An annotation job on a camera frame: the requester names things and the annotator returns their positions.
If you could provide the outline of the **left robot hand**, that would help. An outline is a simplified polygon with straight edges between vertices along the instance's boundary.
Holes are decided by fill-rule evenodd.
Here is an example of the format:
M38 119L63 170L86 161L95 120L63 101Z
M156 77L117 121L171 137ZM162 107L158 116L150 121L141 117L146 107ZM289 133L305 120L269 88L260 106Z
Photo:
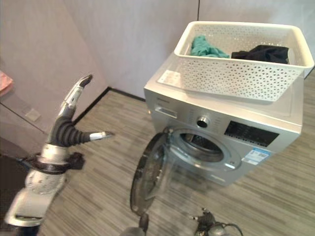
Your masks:
M42 148L40 158L42 162L62 163L69 157L69 147L111 138L115 135L111 131L83 132L78 130L72 121L79 97L92 79L92 74L80 78L65 96L48 139Z

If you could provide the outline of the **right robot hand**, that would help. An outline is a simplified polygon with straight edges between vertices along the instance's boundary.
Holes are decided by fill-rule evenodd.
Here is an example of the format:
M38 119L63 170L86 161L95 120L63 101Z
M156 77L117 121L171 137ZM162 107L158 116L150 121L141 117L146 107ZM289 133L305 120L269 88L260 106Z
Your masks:
M144 213L139 220L138 227L127 227L120 236L145 236L149 226L149 215Z

